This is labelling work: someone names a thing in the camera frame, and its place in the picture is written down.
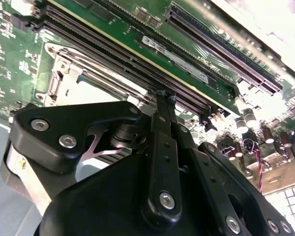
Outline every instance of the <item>silver screw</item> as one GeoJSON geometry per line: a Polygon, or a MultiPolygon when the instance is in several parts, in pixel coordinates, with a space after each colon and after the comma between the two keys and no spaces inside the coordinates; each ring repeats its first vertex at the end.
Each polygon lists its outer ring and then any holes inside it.
{"type": "Polygon", "coordinates": [[[131,107],[131,108],[130,108],[130,111],[131,111],[132,113],[134,113],[134,114],[137,114],[137,113],[138,113],[137,109],[135,109],[134,107],[131,107]]]}
{"type": "Polygon", "coordinates": [[[185,132],[185,133],[188,132],[188,129],[185,126],[181,126],[180,129],[182,130],[182,132],[185,132]]]}
{"type": "Polygon", "coordinates": [[[159,119],[160,119],[161,121],[163,121],[163,122],[166,121],[166,119],[165,119],[164,117],[159,117],[159,119]]]}
{"type": "Polygon", "coordinates": [[[291,228],[284,221],[281,221],[281,225],[282,225],[283,229],[285,230],[285,232],[287,232],[289,234],[292,233],[291,228]]]}
{"type": "Polygon", "coordinates": [[[59,138],[59,143],[64,148],[74,148],[77,145],[76,139],[71,135],[62,135],[59,138]]]}
{"type": "Polygon", "coordinates": [[[215,152],[215,148],[212,145],[208,145],[207,148],[211,151],[211,152],[215,152]]]}
{"type": "Polygon", "coordinates": [[[226,224],[228,226],[228,228],[231,229],[231,231],[233,231],[235,234],[239,234],[240,233],[240,227],[239,224],[237,223],[237,221],[232,218],[231,216],[227,216],[226,217],[226,224]]]}
{"type": "Polygon", "coordinates": [[[30,125],[34,130],[37,131],[45,131],[49,128],[48,122],[43,119],[34,119],[30,125]]]}
{"type": "Polygon", "coordinates": [[[174,209],[175,207],[175,201],[169,193],[162,192],[159,195],[159,201],[161,202],[162,206],[168,210],[174,209]]]}
{"type": "Polygon", "coordinates": [[[278,233],[278,232],[279,232],[279,228],[276,226],[276,224],[274,224],[273,221],[268,220],[267,223],[269,224],[270,228],[271,228],[275,233],[278,233]]]}

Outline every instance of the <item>ram slot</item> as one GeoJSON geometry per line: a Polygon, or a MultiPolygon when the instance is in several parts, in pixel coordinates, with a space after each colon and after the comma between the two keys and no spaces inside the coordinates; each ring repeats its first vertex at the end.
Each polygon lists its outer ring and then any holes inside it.
{"type": "Polygon", "coordinates": [[[165,73],[119,49],[112,42],[55,6],[37,8],[35,14],[37,19],[31,22],[33,30],[47,29],[55,33],[77,46],[98,64],[108,67],[152,92],[165,90],[174,94],[177,104],[181,107],[201,116],[205,110],[214,105],[165,73]]]}

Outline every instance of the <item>grey surface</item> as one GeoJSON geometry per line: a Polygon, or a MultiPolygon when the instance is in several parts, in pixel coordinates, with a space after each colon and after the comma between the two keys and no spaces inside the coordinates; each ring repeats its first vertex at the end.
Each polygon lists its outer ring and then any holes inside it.
{"type": "MultiPolygon", "coordinates": [[[[7,130],[0,127],[0,165],[7,138],[7,130]]],[[[6,186],[0,176],[0,236],[33,235],[40,220],[36,207],[6,186]]]]}

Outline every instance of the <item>cable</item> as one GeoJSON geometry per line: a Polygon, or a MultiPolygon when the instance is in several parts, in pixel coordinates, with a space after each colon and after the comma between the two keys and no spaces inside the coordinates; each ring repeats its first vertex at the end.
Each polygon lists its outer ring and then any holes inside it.
{"type": "Polygon", "coordinates": [[[248,152],[255,152],[255,148],[257,147],[258,143],[256,143],[255,141],[253,141],[252,139],[244,139],[242,141],[242,146],[248,151],[248,152]],[[249,148],[245,142],[246,141],[251,141],[252,142],[252,147],[249,148]]]}
{"type": "Polygon", "coordinates": [[[263,160],[261,160],[261,158],[258,155],[258,150],[255,151],[255,157],[256,157],[256,161],[258,161],[259,163],[259,191],[260,193],[262,193],[262,188],[263,188],[263,160]]]}

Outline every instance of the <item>red wire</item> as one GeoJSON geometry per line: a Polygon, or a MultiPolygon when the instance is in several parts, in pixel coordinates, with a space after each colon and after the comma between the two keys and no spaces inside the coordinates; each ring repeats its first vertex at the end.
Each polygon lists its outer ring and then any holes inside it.
{"type": "Polygon", "coordinates": [[[262,192],[262,188],[263,188],[263,181],[262,181],[262,178],[263,178],[263,174],[262,174],[262,170],[263,170],[263,164],[261,162],[261,159],[260,157],[258,156],[258,150],[255,151],[255,156],[256,156],[256,161],[258,161],[259,163],[259,191],[262,192]]]}

